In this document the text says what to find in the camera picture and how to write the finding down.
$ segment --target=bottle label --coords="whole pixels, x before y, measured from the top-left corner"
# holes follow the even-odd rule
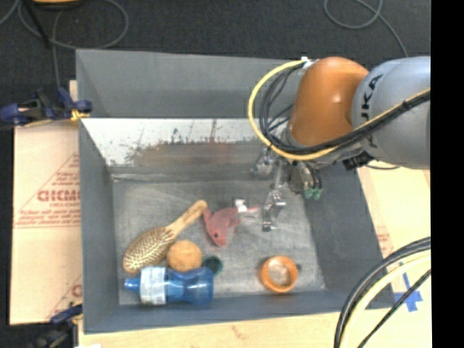
[[[147,305],[165,305],[165,267],[144,268],[140,277],[140,299]]]

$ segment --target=bin floor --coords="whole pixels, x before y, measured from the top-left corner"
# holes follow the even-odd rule
[[[269,181],[154,183],[115,178],[113,199],[118,261],[138,235],[169,225],[198,199],[206,200],[212,212],[233,206],[235,199],[245,199],[245,204],[253,207],[262,205],[269,187]],[[213,243],[203,217],[177,237],[193,241],[203,255],[214,254],[222,260],[223,270],[215,277],[215,297],[270,293],[262,285],[259,271],[267,258],[279,254],[292,258],[299,268],[294,291],[324,289],[303,198],[287,190],[282,193],[287,205],[278,216],[279,228],[271,232],[262,231],[259,209],[254,217],[242,219],[235,230],[229,230],[225,247]],[[123,279],[127,276],[120,265],[120,304],[138,304],[135,293],[123,289]]]

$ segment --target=brush bristles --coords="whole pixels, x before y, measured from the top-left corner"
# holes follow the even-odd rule
[[[143,267],[157,265],[166,256],[174,241],[171,230],[156,228],[138,237],[126,250],[123,268],[128,273],[138,273]]]

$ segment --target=orange cup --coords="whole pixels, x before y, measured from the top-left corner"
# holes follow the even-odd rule
[[[267,289],[277,293],[290,291],[295,286],[297,278],[297,265],[285,255],[269,258],[261,268],[262,283]]]

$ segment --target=green connector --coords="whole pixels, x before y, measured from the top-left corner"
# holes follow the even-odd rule
[[[319,188],[319,189],[316,189],[314,195],[312,196],[314,198],[314,200],[319,200],[320,199],[320,195],[322,194],[322,189]]]
[[[313,188],[310,188],[310,189],[305,189],[304,190],[304,197],[306,197],[307,199],[310,199],[312,197],[312,195],[314,194],[314,190]]]

